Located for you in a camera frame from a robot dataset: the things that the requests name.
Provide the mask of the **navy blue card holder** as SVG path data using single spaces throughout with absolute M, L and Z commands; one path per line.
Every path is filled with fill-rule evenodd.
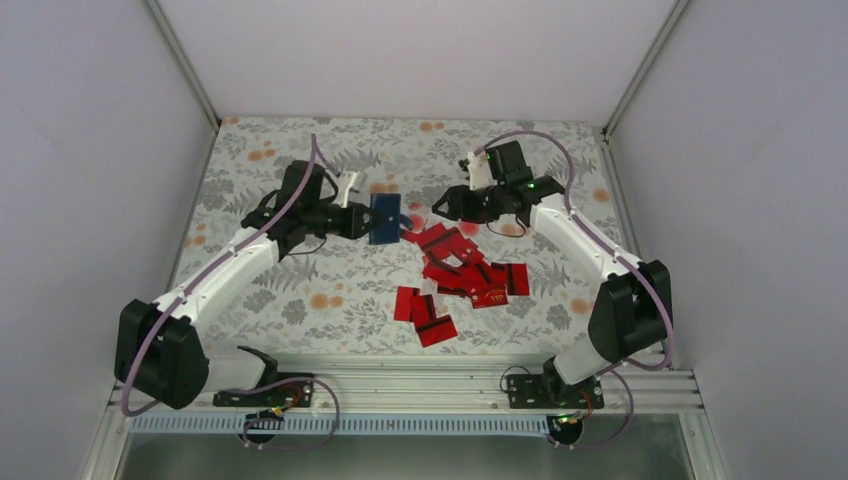
M 400 242 L 401 195 L 398 193 L 374 193 L 370 197 L 373 211 L 372 228 L 368 242 L 382 246 Z

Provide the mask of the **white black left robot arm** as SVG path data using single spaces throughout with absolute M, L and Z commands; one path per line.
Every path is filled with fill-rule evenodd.
M 302 160 L 287 166 L 280 187 L 241 220 L 216 256 L 154 301 L 135 299 L 122 309 L 116 380 L 173 409 L 217 392 L 243 395 L 255 405 L 270 402 L 278 391 L 276 361 L 252 347 L 206 347 L 201 331 L 309 236 L 398 242 L 400 195 L 373 193 L 366 204 L 354 202 L 349 195 L 359 184 L 356 172 L 333 176 Z

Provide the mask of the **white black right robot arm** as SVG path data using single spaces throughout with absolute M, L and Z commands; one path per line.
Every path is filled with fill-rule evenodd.
M 615 243 L 574 205 L 570 190 L 550 175 L 537 176 L 521 145 L 499 137 L 460 161 L 467 180 L 433 205 L 445 219 L 485 224 L 504 215 L 546 238 L 582 267 L 596 284 L 586 332 L 543 366 L 541 391 L 565 407 L 584 381 L 633 364 L 634 354 L 665 342 L 666 353 L 649 371 L 666 368 L 674 350 L 671 277 L 659 260 L 645 262 Z

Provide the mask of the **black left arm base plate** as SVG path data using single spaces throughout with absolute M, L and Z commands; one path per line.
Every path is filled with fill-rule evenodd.
M 277 358 L 248 346 L 215 357 L 206 385 L 219 408 L 309 407 L 315 375 L 283 369 Z

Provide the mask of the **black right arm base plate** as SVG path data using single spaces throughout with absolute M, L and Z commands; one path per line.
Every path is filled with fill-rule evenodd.
M 588 410 L 603 409 L 605 400 L 600 382 L 589 377 L 574 385 L 549 374 L 510 374 L 504 390 L 512 409 Z

